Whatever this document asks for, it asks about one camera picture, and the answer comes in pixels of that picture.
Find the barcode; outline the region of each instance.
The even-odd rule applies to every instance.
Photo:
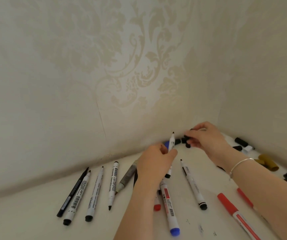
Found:
[[[75,201],[73,202],[71,208],[75,209],[77,207],[79,200],[80,200],[80,196],[77,196]]]
[[[169,211],[170,211],[170,215],[171,215],[171,216],[174,216],[173,209],[170,208]]]

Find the bangle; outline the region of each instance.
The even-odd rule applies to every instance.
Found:
[[[240,163],[242,163],[244,161],[247,161],[247,160],[254,160],[254,159],[253,158],[246,158],[246,159],[241,160],[240,162],[238,162],[236,165],[234,165],[233,168],[231,169],[230,173],[229,173],[229,176],[230,176],[231,179],[232,179],[232,172],[235,169],[235,167],[237,167]]]

